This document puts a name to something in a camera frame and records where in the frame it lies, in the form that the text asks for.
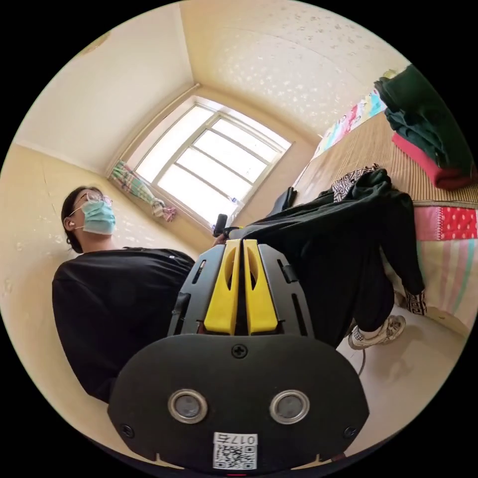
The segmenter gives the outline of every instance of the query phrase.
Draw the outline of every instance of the window pane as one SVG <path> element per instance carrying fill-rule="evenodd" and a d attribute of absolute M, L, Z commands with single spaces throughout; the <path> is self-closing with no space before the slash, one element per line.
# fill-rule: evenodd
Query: window pane
<path fill-rule="evenodd" d="M 262 161 L 212 131 L 206 131 L 194 145 L 251 182 L 265 169 Z"/>
<path fill-rule="evenodd" d="M 146 181 L 151 182 L 184 141 L 213 114 L 212 111 L 205 110 L 199 106 L 194 106 L 190 109 L 156 143 L 154 148 L 138 166 L 136 172 Z"/>
<path fill-rule="evenodd" d="M 243 199 L 250 189 L 249 183 L 194 149 L 187 149 L 179 158 L 178 164 L 188 168 L 231 198 Z"/>
<path fill-rule="evenodd" d="M 230 111 L 229 115 L 232 116 L 233 118 L 236 118 L 239 121 L 242 121 L 243 123 L 247 124 L 251 128 L 257 129 L 257 131 L 262 133 L 267 138 L 272 139 L 272 141 L 275 141 L 279 146 L 284 148 L 286 151 L 290 148 L 292 143 L 290 143 L 283 137 L 279 136 L 277 133 L 274 133 L 274 131 L 265 127 L 263 124 L 258 123 L 257 121 L 254 121 L 248 116 L 243 115 L 242 113 L 239 113 L 237 111 Z"/>
<path fill-rule="evenodd" d="M 265 144 L 263 141 L 255 138 L 249 133 L 246 133 L 237 126 L 234 126 L 233 124 L 229 123 L 229 121 L 219 119 L 213 124 L 213 129 L 225 134 L 234 141 L 241 143 L 247 149 L 250 149 L 261 158 L 264 158 L 266 161 L 271 162 L 277 155 L 277 151 L 273 150 L 270 146 L 267 146 L 267 144 Z"/>
<path fill-rule="evenodd" d="M 236 209 L 236 204 L 175 165 L 166 171 L 158 186 L 211 225 L 216 223 L 219 214 L 230 216 Z"/>

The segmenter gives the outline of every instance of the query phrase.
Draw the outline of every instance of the window frame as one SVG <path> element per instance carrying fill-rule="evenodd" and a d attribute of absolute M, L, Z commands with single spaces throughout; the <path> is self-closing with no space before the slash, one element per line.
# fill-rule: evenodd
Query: window frame
<path fill-rule="evenodd" d="M 216 186 L 212 185 L 211 183 L 209 183 L 206 179 L 202 178 L 201 176 L 199 176 L 198 174 L 190 171 L 188 168 L 180 165 L 177 163 L 178 159 L 181 157 L 181 155 L 188 149 L 188 148 L 191 148 L 192 150 L 196 150 L 198 152 L 200 152 L 201 154 L 204 154 L 206 155 L 209 159 L 211 159 L 212 161 L 218 163 L 219 165 L 221 165 L 223 168 L 226 168 L 228 171 L 232 172 L 233 174 L 235 174 L 236 176 L 238 176 L 239 178 L 241 178 L 242 180 L 246 181 L 248 184 L 250 184 L 251 188 L 250 190 L 248 191 L 248 193 L 244 196 L 244 198 L 242 198 L 240 200 L 240 202 L 242 203 L 242 205 L 238 205 L 236 207 L 236 209 L 234 210 L 234 212 L 232 213 L 231 217 L 230 217 L 230 222 L 233 222 L 234 219 L 237 217 L 237 215 L 239 214 L 239 212 L 242 210 L 243 207 L 245 207 L 248 202 L 252 199 L 252 197 L 254 196 L 254 194 L 257 192 L 257 190 L 261 187 L 262 183 L 266 180 L 266 178 L 268 177 L 268 175 L 274 170 L 275 166 L 279 163 L 279 161 L 281 160 L 282 156 L 290 149 L 290 147 L 294 144 L 293 141 L 289 141 L 287 138 L 284 138 L 283 136 L 281 135 L 278 135 L 280 136 L 282 139 L 284 139 L 284 141 L 286 141 L 289 146 L 287 148 L 284 148 L 283 146 L 279 145 L 278 143 L 276 143 L 273 139 L 269 138 L 267 135 L 263 134 L 261 131 L 258 131 L 257 129 L 255 129 L 253 126 L 247 124 L 246 122 L 240 120 L 240 119 L 237 119 L 235 118 L 231 113 L 234 113 L 235 111 L 226 107 L 226 106 L 223 106 L 223 105 L 220 105 L 218 103 L 215 103 L 215 102 L 211 102 L 210 100 L 207 100 L 205 98 L 200 98 L 200 97 L 194 97 L 192 98 L 192 104 L 191 106 L 183 113 L 181 114 L 168 128 L 166 128 L 162 134 L 155 139 L 155 141 L 152 143 L 152 145 L 149 147 L 149 149 L 147 150 L 147 152 L 143 155 L 143 157 L 141 158 L 140 161 L 137 162 L 137 164 L 135 165 L 134 167 L 134 171 L 137 172 L 137 169 L 138 167 L 140 166 L 140 164 L 145 160 L 145 158 L 150 154 L 150 152 L 154 149 L 154 147 L 157 145 L 157 143 L 172 129 L 176 126 L 176 124 L 178 123 L 178 121 L 180 121 L 185 115 L 187 115 L 193 108 L 195 107 L 200 107 L 200 108 L 203 108 L 205 110 L 209 110 L 213 113 L 213 115 L 207 119 L 206 121 L 204 121 L 182 144 L 181 146 L 176 150 L 176 152 L 171 156 L 171 158 L 163 165 L 163 167 L 158 171 L 158 173 L 156 174 L 156 176 L 154 177 L 154 179 L 149 182 L 147 181 L 144 177 L 141 176 L 142 180 L 150 187 L 150 189 L 152 190 L 152 192 L 157 195 L 158 197 L 160 198 L 164 198 L 166 199 L 168 202 L 170 202 L 172 205 L 174 205 L 177 209 L 179 209 L 179 211 L 182 211 L 184 212 L 186 215 L 188 215 L 189 217 L 191 217 L 192 219 L 194 219 L 194 221 L 198 222 L 201 226 L 205 227 L 207 230 L 210 231 L 211 229 L 211 225 L 209 224 L 209 222 L 203 218 L 201 215 L 199 215 L 198 213 L 196 213 L 194 210 L 190 209 L 188 206 L 186 206 L 185 204 L 183 204 L 178 198 L 176 198 L 175 196 L 169 194 L 166 190 L 164 190 L 163 188 L 161 188 L 158 183 L 159 181 L 161 180 L 161 178 L 166 174 L 166 172 L 168 171 L 168 169 L 172 166 L 172 165 L 175 165 L 176 167 L 179 167 L 181 169 L 183 169 L 184 171 L 186 171 L 187 173 L 191 174 L 192 176 L 196 177 L 198 180 L 202 181 L 204 184 L 206 184 L 208 187 L 212 188 L 213 190 L 215 190 L 216 192 L 218 192 L 219 194 L 221 194 L 223 197 L 226 197 L 228 198 L 227 194 L 224 193 L 223 191 L 221 191 L 220 189 L 218 189 Z M 214 108 L 212 106 L 210 106 L 209 104 L 213 104 L 213 105 L 217 105 L 219 106 L 220 108 L 217 109 L 217 108 Z M 245 118 L 249 118 L 247 115 L 243 115 L 241 113 L 241 115 Z M 271 161 L 267 161 L 265 160 L 264 158 L 262 158 L 261 156 L 259 156 L 257 153 L 251 151 L 250 149 L 248 149 L 247 147 L 243 146 L 242 144 L 240 144 L 239 142 L 235 141 L 234 139 L 230 138 L 229 136 L 221 133 L 220 131 L 217 131 L 215 129 L 213 129 L 213 125 L 218 121 L 218 120 L 225 120 L 227 121 L 228 123 L 238 127 L 239 129 L 243 130 L 244 132 L 250 134 L 251 136 L 255 137 L 256 139 L 264 142 L 265 144 L 267 144 L 270 148 L 272 148 L 275 152 L 276 152 L 276 155 L 275 157 L 271 160 Z M 257 122 L 259 124 L 261 124 L 260 122 L 256 121 L 256 120 L 253 120 L 251 118 L 251 122 Z M 224 139 L 226 139 L 227 141 L 230 141 L 232 144 L 236 145 L 237 147 L 240 147 L 241 149 L 243 149 L 244 151 L 248 152 L 249 154 L 251 154 L 253 157 L 255 157 L 257 160 L 259 160 L 260 162 L 264 163 L 265 164 L 265 168 L 264 170 L 261 172 L 261 174 L 258 176 L 258 178 L 251 182 L 249 179 L 243 177 L 241 174 L 237 173 L 236 171 L 233 171 L 231 168 L 229 168 L 228 166 L 226 166 L 225 164 L 223 164 L 222 162 L 220 162 L 219 160 L 213 158 L 211 155 L 209 155 L 208 153 L 206 153 L 205 151 L 202 151 L 201 149 L 197 148 L 194 146 L 194 142 L 197 141 L 205 132 L 207 131 L 211 131 L 215 134 L 217 134 L 218 136 L 221 136 L 223 137 Z"/>

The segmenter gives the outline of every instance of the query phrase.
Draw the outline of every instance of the screw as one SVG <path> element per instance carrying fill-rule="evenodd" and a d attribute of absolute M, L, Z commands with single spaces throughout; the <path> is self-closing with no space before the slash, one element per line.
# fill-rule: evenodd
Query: screw
<path fill-rule="evenodd" d="M 357 428 L 348 427 L 344 430 L 344 438 L 352 438 L 356 435 Z"/>
<path fill-rule="evenodd" d="M 133 438 L 134 437 L 134 431 L 130 426 L 120 425 L 120 429 L 121 429 L 121 433 L 123 433 L 123 435 L 126 438 Z"/>
<path fill-rule="evenodd" d="M 247 355 L 247 347 L 242 344 L 234 345 L 232 354 L 236 359 L 243 359 Z"/>

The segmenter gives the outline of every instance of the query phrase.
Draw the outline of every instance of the lens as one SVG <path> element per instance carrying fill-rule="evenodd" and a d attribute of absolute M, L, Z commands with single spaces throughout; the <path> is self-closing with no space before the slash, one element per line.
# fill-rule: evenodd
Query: lens
<path fill-rule="evenodd" d="M 302 420 L 309 412 L 307 396 L 298 390 L 285 390 L 277 394 L 270 404 L 270 415 L 282 425 L 291 425 Z"/>
<path fill-rule="evenodd" d="M 172 417 L 181 423 L 199 423 L 208 412 L 205 398 L 195 390 L 183 389 L 173 393 L 168 400 Z"/>
<path fill-rule="evenodd" d="M 97 193 L 88 191 L 86 193 L 86 199 L 88 199 L 90 203 L 98 203 L 101 200 L 101 196 Z"/>
<path fill-rule="evenodd" d="M 201 404 L 191 395 L 183 395 L 174 402 L 176 412 L 185 418 L 194 418 L 201 411 Z"/>

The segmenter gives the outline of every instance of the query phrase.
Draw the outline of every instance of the ear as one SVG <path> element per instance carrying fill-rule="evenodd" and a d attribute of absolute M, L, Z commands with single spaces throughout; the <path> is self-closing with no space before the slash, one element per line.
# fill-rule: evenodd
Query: ear
<path fill-rule="evenodd" d="M 75 228 L 75 221 L 71 218 L 65 218 L 63 226 L 67 231 L 72 231 Z"/>

